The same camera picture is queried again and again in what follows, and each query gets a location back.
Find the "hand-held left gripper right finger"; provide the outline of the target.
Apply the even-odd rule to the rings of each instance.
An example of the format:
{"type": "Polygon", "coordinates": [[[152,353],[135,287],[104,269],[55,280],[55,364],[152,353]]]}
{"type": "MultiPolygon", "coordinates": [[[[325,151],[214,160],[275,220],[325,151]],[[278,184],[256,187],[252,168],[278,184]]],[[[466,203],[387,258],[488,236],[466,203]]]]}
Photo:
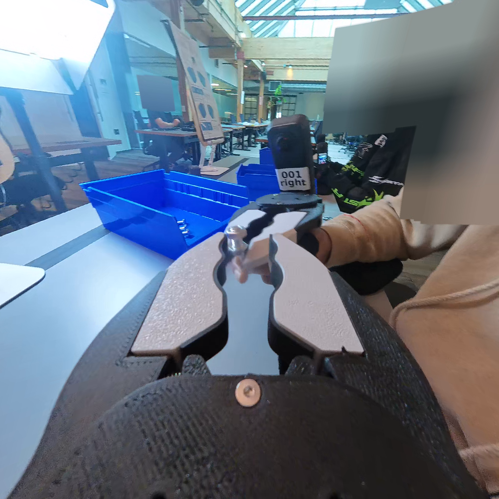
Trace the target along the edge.
{"type": "Polygon", "coordinates": [[[328,269],[283,234],[270,237],[271,283],[268,342],[282,365],[296,356],[316,367],[336,354],[363,356],[344,300],[328,269]]]}

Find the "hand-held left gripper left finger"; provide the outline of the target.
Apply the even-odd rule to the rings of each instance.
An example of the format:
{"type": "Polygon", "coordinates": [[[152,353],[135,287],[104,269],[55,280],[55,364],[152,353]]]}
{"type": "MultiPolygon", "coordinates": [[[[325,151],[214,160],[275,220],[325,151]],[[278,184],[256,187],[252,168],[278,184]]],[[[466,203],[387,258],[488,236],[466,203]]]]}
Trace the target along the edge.
{"type": "Polygon", "coordinates": [[[166,356],[180,365],[205,360],[228,341],[225,235],[216,233],[172,263],[131,347],[137,357],[166,356]]]}

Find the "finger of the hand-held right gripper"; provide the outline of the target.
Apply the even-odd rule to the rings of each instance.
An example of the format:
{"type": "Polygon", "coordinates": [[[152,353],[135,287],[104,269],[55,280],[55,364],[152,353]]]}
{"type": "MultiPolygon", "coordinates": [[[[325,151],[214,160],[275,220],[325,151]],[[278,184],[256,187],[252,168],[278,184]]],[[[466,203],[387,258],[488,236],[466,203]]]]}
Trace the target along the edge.
{"type": "Polygon", "coordinates": [[[248,246],[248,271],[255,272],[262,266],[269,264],[270,238],[281,234],[286,238],[297,241],[299,223],[307,216],[305,211],[280,213],[274,216],[272,223],[265,227],[260,234],[251,239],[248,246]]]}
{"type": "Polygon", "coordinates": [[[259,209],[247,209],[234,218],[235,235],[261,235],[273,222],[273,215],[259,209]]]}

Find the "silver bolt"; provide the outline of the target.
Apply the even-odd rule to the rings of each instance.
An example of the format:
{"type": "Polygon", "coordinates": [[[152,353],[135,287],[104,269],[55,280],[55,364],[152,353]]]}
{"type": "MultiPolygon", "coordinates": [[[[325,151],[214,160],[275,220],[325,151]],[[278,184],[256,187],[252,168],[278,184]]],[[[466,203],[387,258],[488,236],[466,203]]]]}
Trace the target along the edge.
{"type": "Polygon", "coordinates": [[[225,229],[227,243],[226,261],[244,259],[248,251],[248,243],[245,241],[247,230],[241,225],[232,225],[225,229]]]}

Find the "white tablet stand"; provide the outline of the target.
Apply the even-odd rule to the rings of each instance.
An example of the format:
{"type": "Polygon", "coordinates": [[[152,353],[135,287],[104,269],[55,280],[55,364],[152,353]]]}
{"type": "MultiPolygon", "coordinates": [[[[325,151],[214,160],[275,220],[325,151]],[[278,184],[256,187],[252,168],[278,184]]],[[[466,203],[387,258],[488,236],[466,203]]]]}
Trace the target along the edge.
{"type": "Polygon", "coordinates": [[[1,307],[39,284],[45,277],[40,267],[1,263],[1,307]]]}

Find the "person's right forearm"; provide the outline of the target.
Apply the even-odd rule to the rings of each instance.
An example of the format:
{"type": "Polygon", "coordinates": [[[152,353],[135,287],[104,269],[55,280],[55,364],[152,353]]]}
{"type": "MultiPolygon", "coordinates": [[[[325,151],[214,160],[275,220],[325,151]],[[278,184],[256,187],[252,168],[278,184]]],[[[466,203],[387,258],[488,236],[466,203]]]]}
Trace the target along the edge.
{"type": "Polygon", "coordinates": [[[328,267],[353,262],[418,260],[449,248],[465,225],[427,225],[400,218],[403,190],[353,215],[339,215],[315,229],[316,257],[328,267]]]}

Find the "person's right hand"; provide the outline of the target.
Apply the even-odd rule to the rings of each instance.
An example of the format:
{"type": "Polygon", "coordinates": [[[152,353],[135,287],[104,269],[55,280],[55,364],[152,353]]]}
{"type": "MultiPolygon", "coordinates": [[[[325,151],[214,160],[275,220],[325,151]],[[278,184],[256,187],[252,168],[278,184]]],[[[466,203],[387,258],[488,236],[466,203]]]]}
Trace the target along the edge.
{"type": "Polygon", "coordinates": [[[264,284],[271,284],[271,271],[268,264],[247,268],[239,260],[234,259],[231,261],[230,266],[236,280],[241,284],[246,283],[250,275],[258,275],[264,284]]]}

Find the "cardboard sign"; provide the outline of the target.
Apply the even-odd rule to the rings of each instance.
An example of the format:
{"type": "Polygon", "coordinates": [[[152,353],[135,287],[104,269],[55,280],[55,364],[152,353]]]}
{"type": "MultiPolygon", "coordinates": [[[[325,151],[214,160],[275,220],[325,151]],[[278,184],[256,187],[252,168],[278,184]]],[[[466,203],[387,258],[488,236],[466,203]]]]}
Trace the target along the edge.
{"type": "Polygon", "coordinates": [[[165,25],[185,73],[187,101],[200,144],[200,174],[219,176],[228,171],[228,167],[214,165],[216,146],[224,143],[225,137],[198,44],[172,21],[165,25]]]}

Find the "wooden desk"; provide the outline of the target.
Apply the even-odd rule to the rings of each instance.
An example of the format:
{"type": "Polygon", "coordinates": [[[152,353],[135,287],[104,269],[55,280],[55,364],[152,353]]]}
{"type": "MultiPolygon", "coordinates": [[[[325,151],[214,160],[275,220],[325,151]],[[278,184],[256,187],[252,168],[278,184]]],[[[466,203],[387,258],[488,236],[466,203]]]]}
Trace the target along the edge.
{"type": "Polygon", "coordinates": [[[200,161],[200,142],[196,131],[182,129],[144,129],[135,130],[146,155],[159,158],[160,169],[169,170],[174,160],[180,159],[187,150],[188,159],[193,164],[200,161]]]}
{"type": "MultiPolygon", "coordinates": [[[[44,160],[44,164],[48,166],[47,172],[49,173],[51,173],[52,168],[55,167],[83,163],[88,179],[93,181],[99,179],[94,164],[94,150],[96,148],[120,145],[121,143],[121,140],[118,139],[95,137],[82,137],[76,141],[53,142],[40,146],[42,153],[41,157],[44,160]]],[[[19,162],[15,168],[12,179],[10,179],[11,182],[15,183],[14,194],[9,197],[8,193],[4,194],[1,192],[3,206],[17,206],[33,210],[34,207],[31,204],[33,199],[50,196],[58,213],[68,211],[69,209],[61,194],[61,181],[59,178],[54,177],[54,184],[46,183],[45,178],[39,172],[38,162],[31,147],[28,145],[22,147],[15,146],[11,152],[15,158],[19,159],[19,162]],[[34,183],[29,180],[19,180],[18,172],[22,171],[21,166],[24,167],[23,171],[34,171],[41,177],[41,180],[35,181],[34,183]]]]}

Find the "person's beige hoodie torso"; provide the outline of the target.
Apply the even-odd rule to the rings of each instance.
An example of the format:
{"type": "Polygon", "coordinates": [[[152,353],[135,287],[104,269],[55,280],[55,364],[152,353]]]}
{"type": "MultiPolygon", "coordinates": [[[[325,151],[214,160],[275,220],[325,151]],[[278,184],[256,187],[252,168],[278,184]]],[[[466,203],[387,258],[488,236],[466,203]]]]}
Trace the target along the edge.
{"type": "MultiPolygon", "coordinates": [[[[498,278],[498,226],[468,226],[414,298],[498,278]]],[[[402,312],[397,333],[420,365],[470,473],[498,494],[498,292],[402,312]]]]}

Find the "studio softbox light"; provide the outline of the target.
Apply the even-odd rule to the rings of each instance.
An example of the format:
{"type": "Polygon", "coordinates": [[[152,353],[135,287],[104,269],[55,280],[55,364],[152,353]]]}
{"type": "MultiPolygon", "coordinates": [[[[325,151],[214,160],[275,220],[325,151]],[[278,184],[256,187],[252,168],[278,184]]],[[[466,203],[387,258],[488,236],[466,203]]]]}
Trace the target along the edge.
{"type": "Polygon", "coordinates": [[[115,9],[115,1],[1,1],[1,96],[14,113],[59,212],[67,207],[21,91],[73,96],[115,9]]]}

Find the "beige hoodie drawstring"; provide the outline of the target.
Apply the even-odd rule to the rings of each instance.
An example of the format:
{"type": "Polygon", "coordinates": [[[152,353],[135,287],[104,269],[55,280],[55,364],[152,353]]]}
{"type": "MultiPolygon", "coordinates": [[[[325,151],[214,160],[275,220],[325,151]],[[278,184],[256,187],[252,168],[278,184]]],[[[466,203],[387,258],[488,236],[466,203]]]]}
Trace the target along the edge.
{"type": "Polygon", "coordinates": [[[456,291],[441,296],[414,298],[411,300],[407,300],[397,305],[392,310],[389,317],[389,324],[392,328],[395,328],[399,315],[404,311],[416,308],[441,306],[442,304],[454,303],[460,300],[468,301],[469,298],[476,298],[477,296],[481,296],[482,294],[487,294],[487,295],[496,294],[497,292],[498,292],[498,278],[493,281],[490,281],[487,284],[478,285],[463,291],[456,291]]]}

